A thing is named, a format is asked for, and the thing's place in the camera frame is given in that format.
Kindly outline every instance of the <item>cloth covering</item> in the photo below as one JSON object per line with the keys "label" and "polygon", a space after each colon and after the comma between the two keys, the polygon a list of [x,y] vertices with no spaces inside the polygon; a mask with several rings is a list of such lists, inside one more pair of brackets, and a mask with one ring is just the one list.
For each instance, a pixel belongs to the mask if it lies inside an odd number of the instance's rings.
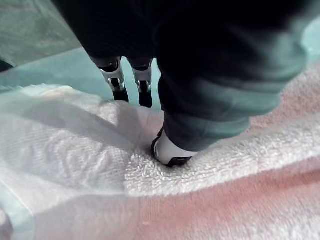
{"label": "cloth covering", "polygon": [[173,169],[149,153],[161,111],[68,86],[0,95],[0,236],[319,239],[319,66],[248,132]]}

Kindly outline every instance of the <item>white towel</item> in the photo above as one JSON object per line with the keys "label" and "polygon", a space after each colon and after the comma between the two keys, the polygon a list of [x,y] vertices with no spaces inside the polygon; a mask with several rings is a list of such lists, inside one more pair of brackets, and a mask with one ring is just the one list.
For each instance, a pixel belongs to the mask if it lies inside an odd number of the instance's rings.
{"label": "white towel", "polygon": [[319,239],[318,69],[248,132],[174,169],[149,153],[160,111],[66,86],[0,95],[0,207],[12,239]]}

